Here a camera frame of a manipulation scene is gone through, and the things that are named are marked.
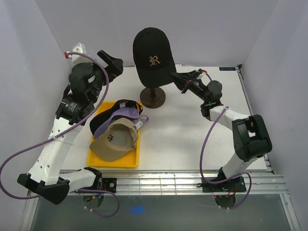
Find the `black cap gold R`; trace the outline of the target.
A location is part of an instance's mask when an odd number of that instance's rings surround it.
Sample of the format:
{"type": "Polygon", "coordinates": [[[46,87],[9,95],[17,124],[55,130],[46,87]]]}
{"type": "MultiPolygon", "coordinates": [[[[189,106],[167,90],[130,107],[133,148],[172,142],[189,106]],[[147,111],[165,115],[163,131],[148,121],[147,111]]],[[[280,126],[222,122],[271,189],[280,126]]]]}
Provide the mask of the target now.
{"type": "Polygon", "coordinates": [[[155,27],[140,31],[133,41],[133,60],[138,77],[147,88],[158,88],[173,82],[176,72],[166,34],[155,27]]]}

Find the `beige baseball cap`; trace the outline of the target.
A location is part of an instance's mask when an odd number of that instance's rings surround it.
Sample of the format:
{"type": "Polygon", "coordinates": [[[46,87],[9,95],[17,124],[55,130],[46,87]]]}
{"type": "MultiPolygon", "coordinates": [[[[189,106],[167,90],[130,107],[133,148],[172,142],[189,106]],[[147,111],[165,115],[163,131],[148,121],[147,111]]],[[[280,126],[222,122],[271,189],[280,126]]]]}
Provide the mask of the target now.
{"type": "Polygon", "coordinates": [[[125,117],[109,119],[94,132],[90,150],[102,160],[112,162],[135,150],[137,139],[137,128],[131,120],[125,117]]]}

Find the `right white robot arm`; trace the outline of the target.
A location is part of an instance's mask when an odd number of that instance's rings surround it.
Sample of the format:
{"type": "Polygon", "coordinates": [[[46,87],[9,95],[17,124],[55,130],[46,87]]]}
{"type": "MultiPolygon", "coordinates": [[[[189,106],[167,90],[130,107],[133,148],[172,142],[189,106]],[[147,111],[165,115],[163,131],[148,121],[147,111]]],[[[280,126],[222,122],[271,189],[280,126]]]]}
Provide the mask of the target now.
{"type": "Polygon", "coordinates": [[[207,72],[203,69],[189,73],[171,73],[176,87],[185,94],[187,91],[198,96],[202,116],[211,121],[213,126],[221,124],[232,131],[235,153],[221,167],[216,178],[208,180],[202,177],[203,184],[218,185],[223,191],[229,191],[235,180],[257,159],[272,151],[272,143],[261,115],[244,115],[231,110],[221,103],[222,84],[210,80],[204,84],[201,76],[207,72]]]}

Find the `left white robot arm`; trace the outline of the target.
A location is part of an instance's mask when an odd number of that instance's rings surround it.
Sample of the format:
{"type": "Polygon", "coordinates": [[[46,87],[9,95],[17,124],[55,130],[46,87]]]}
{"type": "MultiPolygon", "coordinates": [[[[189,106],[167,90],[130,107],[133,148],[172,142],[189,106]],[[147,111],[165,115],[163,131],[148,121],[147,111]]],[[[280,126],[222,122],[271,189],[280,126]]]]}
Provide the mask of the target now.
{"type": "Polygon", "coordinates": [[[102,50],[97,55],[107,64],[106,67],[84,53],[70,52],[66,55],[70,59],[79,56],[85,60],[72,67],[49,139],[44,143],[39,158],[27,173],[20,174],[17,179],[20,185],[55,205],[60,204],[70,192],[80,189],[97,192],[102,187],[102,173],[94,168],[60,173],[76,136],[98,109],[95,103],[103,86],[123,73],[122,59],[102,50]]]}

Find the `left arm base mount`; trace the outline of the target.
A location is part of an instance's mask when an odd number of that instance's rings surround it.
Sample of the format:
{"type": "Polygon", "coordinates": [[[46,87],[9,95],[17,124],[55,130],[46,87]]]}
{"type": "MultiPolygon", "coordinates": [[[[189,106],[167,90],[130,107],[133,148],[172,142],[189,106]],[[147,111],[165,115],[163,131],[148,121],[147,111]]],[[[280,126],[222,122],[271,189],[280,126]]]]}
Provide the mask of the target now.
{"type": "Polygon", "coordinates": [[[116,188],[117,178],[100,178],[98,180],[98,190],[116,193],[116,188]]]}

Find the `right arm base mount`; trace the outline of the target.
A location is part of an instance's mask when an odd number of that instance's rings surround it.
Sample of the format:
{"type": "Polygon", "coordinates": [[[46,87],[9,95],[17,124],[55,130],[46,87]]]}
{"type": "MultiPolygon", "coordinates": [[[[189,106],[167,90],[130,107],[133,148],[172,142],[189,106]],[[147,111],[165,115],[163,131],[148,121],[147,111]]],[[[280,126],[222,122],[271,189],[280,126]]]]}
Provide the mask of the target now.
{"type": "Polygon", "coordinates": [[[197,184],[198,188],[202,188],[202,192],[206,193],[232,193],[232,192],[246,192],[246,186],[243,177],[237,177],[230,181],[220,184],[209,184],[202,180],[201,183],[197,184]]]}

